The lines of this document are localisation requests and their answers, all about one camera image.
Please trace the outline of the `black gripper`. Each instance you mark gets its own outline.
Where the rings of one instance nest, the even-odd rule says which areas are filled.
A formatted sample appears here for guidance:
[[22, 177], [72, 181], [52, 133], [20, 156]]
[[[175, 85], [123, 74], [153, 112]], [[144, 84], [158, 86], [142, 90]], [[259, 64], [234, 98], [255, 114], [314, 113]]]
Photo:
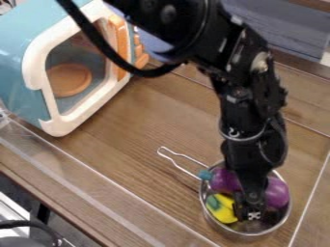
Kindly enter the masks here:
[[238, 176], [234, 190], [234, 212], [238, 220], [262, 220], [266, 214], [267, 175], [282, 165], [287, 154], [286, 126], [282, 119], [271, 119], [261, 136], [249, 141], [227, 139], [221, 150], [226, 168]]

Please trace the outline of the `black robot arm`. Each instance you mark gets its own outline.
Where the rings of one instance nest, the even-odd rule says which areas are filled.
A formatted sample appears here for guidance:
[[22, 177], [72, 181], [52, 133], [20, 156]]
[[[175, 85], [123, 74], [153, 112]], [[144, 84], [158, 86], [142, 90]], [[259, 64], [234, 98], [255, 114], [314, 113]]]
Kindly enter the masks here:
[[239, 185], [235, 215], [261, 219], [269, 207], [269, 175], [287, 154], [281, 116], [287, 92], [266, 39], [221, 0], [104, 1], [144, 34], [155, 58], [167, 64], [191, 62], [209, 76], [221, 100], [225, 170]]

